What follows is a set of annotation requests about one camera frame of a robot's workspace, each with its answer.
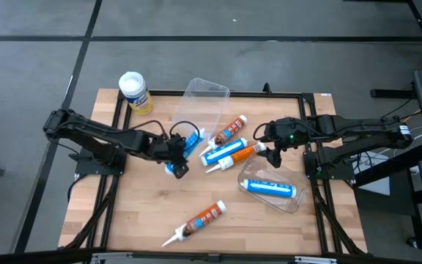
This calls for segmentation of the bright orange sealant tube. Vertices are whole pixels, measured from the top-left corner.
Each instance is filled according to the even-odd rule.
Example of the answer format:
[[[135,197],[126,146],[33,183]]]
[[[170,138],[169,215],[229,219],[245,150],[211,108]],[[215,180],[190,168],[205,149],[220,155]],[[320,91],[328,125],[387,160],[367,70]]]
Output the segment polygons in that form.
[[[228,155],[220,160],[218,160],[218,163],[212,167],[211,169],[208,169],[206,173],[213,172],[215,170],[226,170],[235,164],[238,164],[241,161],[247,160],[251,155],[254,153],[263,151],[266,149],[266,146],[262,142],[257,142],[256,144],[246,147],[242,150],[239,150],[235,153],[232,153],[231,155]]]

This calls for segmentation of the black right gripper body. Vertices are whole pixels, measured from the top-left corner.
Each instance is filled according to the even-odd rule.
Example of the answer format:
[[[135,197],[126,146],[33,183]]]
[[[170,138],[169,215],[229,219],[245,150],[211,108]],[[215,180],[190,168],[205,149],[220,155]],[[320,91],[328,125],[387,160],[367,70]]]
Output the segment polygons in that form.
[[[308,129],[301,120],[287,117],[264,124],[261,142],[273,143],[276,150],[298,148],[308,143]]]

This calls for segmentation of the orange brown caulk tube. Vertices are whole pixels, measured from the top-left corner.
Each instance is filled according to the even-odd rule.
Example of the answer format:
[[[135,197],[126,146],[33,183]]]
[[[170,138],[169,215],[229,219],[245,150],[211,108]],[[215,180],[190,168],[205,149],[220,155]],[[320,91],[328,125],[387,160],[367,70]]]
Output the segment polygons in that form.
[[[230,138],[232,138],[233,135],[235,135],[236,132],[241,130],[247,123],[247,117],[245,115],[240,115],[236,120],[227,125],[216,136],[212,137],[211,140],[208,141],[207,147],[199,155],[203,156],[203,154],[222,146],[224,143],[228,142],[228,140],[230,140]]]
[[[162,247],[175,241],[185,240],[187,237],[205,228],[210,222],[216,220],[225,212],[226,206],[222,200],[218,200],[215,204],[209,206],[207,209],[176,228],[174,234],[163,243]]]

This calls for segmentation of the small clear plastic bin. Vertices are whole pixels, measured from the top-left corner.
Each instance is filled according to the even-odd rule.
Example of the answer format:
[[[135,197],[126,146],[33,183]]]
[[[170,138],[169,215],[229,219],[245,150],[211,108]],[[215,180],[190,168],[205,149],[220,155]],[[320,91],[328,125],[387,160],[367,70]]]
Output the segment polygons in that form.
[[[244,179],[263,180],[267,182],[280,183],[294,186],[297,189],[295,198],[276,197],[265,194],[251,193],[240,186]],[[274,168],[267,160],[259,155],[248,159],[243,170],[237,178],[242,191],[250,194],[260,202],[263,202],[274,209],[285,213],[295,213],[303,202],[308,187],[307,178],[299,172],[292,171],[285,166]]]

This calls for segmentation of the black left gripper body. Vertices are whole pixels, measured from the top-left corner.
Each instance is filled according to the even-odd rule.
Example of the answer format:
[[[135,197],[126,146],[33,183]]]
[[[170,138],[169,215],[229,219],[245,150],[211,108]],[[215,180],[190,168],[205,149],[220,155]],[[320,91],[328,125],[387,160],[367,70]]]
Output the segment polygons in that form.
[[[172,172],[176,179],[181,179],[188,171],[188,160],[184,156],[186,139],[178,133],[170,139],[159,138],[152,145],[150,158],[157,163],[164,162],[174,165]]]

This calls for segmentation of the blue white silicone tube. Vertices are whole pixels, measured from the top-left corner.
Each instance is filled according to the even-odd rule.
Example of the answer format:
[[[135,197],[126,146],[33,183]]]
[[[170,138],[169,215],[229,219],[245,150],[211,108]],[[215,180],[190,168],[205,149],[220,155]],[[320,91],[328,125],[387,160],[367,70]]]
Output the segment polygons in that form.
[[[215,164],[218,160],[225,158],[239,150],[244,149],[248,146],[248,141],[244,138],[237,139],[233,142],[229,142],[221,147],[216,148],[208,153],[203,154],[200,159],[203,166],[209,166]]]
[[[294,186],[263,180],[244,179],[240,182],[240,186],[245,190],[256,194],[286,198],[295,198],[297,195],[297,189]]]
[[[199,132],[194,131],[186,140],[185,140],[185,149],[183,152],[183,157],[187,158],[199,144],[204,140],[205,129],[200,128]],[[168,175],[174,174],[175,165],[167,163],[165,167],[165,172]]]

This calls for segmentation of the large clear plastic bin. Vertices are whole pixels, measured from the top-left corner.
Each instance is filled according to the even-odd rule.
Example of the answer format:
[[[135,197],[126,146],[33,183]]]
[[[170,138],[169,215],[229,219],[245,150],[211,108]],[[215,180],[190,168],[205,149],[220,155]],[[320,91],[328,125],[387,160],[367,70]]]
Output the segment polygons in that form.
[[[230,89],[220,84],[194,78],[188,84],[172,119],[192,122],[201,129],[201,137],[208,141],[215,134],[223,111],[227,107]]]

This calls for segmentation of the silver aluminium bracket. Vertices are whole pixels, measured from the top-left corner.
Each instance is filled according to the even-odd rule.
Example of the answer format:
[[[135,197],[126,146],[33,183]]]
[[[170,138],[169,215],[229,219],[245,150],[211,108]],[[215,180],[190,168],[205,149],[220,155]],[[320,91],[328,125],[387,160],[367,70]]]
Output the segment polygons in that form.
[[[90,264],[105,264],[107,260],[121,260],[133,256],[132,252],[103,252],[95,253],[91,257]]]
[[[295,264],[338,264],[337,259],[325,257],[295,256]]]

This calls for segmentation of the black metal table frame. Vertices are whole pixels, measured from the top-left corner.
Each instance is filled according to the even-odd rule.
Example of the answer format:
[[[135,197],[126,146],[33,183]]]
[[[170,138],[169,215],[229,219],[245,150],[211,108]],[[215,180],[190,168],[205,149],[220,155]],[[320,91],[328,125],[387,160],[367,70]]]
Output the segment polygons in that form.
[[[126,101],[119,114],[119,127],[129,120],[130,126],[149,118],[164,127],[173,124],[172,114],[179,108],[183,92],[152,91],[153,112],[126,118]],[[299,99],[289,93],[231,92],[222,122],[231,122],[239,114],[251,124],[243,129],[251,138],[254,128],[262,122],[281,117],[300,116]],[[313,105],[317,114],[335,114],[331,94],[316,93]],[[244,164],[225,172],[204,176],[201,162],[188,164],[190,171],[181,179],[166,176],[164,165],[128,156],[124,174],[119,176],[107,251],[129,252],[128,257],[166,259],[185,258],[208,263],[227,261],[294,261],[294,256],[324,257],[320,246],[316,209],[310,183],[303,202],[295,213],[284,213],[266,205],[237,187],[237,176]],[[81,231],[92,215],[100,176],[88,176],[73,187],[63,223],[59,246],[66,246]],[[353,243],[367,252],[353,190],[342,180],[330,180],[336,218]],[[161,244],[173,230],[200,210],[222,199],[228,212],[204,231],[183,242]]]

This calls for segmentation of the Lysol wipes canister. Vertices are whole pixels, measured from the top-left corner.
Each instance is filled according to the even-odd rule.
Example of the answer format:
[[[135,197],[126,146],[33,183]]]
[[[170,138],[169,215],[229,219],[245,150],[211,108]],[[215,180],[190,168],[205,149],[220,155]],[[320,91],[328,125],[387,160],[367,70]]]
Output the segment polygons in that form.
[[[152,111],[151,95],[140,73],[124,73],[119,79],[119,88],[135,114],[146,115]]]

